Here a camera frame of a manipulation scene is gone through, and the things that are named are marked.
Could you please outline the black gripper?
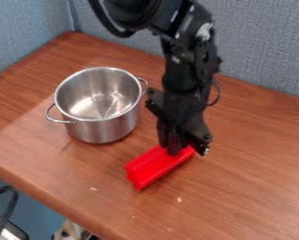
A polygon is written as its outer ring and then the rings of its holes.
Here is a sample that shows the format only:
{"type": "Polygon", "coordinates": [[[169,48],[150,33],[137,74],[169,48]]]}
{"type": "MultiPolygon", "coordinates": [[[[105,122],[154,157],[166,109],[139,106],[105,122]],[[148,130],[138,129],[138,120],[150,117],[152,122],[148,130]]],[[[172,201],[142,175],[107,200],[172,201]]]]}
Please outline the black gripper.
{"type": "Polygon", "coordinates": [[[204,112],[209,106],[209,90],[174,93],[150,88],[146,106],[157,116],[158,139],[176,156],[192,146],[201,156],[210,151],[213,136],[204,112]]]}

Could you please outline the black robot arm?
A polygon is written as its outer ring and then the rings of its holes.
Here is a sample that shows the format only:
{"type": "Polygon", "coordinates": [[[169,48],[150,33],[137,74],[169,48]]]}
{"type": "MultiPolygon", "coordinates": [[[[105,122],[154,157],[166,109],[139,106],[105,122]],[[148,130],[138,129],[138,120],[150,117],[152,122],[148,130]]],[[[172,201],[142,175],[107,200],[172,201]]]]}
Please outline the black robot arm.
{"type": "Polygon", "coordinates": [[[210,91],[222,58],[210,12],[196,0],[89,0],[99,22],[119,38],[149,30],[160,37],[166,70],[162,89],[150,88],[148,108],[157,116],[161,146],[172,156],[193,147],[210,151],[213,135],[204,118],[217,101],[210,91]]]}

